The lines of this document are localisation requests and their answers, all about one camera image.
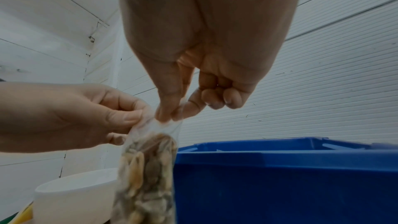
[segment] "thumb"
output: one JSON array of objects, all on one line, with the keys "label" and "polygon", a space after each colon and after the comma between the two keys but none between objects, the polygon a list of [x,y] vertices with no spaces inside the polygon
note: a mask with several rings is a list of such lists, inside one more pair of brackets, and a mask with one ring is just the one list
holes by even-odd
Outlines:
[{"label": "thumb", "polygon": [[88,99],[75,101],[73,107],[74,109],[67,109],[66,111],[72,122],[102,126],[107,129],[131,128],[139,123],[143,117],[142,110],[112,110]]},{"label": "thumb", "polygon": [[160,122],[168,122],[171,113],[178,108],[182,98],[182,79],[177,62],[161,62],[150,58],[140,58],[158,88],[160,105],[155,118]]}]

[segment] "blue bin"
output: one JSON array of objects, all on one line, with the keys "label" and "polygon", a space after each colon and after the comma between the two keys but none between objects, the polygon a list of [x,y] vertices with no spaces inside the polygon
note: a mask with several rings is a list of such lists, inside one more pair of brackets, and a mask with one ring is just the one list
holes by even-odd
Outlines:
[{"label": "blue bin", "polygon": [[180,148],[179,224],[398,223],[398,146],[328,138]]}]

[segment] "white container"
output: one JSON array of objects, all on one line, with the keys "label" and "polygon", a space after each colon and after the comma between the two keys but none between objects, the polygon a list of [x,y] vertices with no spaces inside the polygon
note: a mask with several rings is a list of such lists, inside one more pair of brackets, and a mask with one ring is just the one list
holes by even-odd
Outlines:
[{"label": "white container", "polygon": [[117,168],[67,176],[39,186],[34,194],[36,224],[104,224],[110,219]]}]

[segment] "hand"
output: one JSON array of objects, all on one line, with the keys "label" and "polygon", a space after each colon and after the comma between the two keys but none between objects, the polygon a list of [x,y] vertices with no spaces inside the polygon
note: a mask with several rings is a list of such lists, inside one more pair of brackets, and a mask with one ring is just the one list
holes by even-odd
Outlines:
[{"label": "hand", "polygon": [[152,118],[138,98],[98,84],[0,83],[0,151],[45,152],[122,145]]},{"label": "hand", "polygon": [[[166,122],[244,105],[270,70],[298,0],[120,0],[124,30],[158,88]],[[180,99],[199,68],[199,88]]]}]

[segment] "bag of clams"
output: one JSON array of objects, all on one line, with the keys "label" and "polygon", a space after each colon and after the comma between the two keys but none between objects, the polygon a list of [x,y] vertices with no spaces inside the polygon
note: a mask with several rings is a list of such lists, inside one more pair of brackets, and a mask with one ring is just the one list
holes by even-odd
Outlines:
[{"label": "bag of clams", "polygon": [[175,224],[173,166],[182,121],[153,120],[123,145],[112,224]]}]

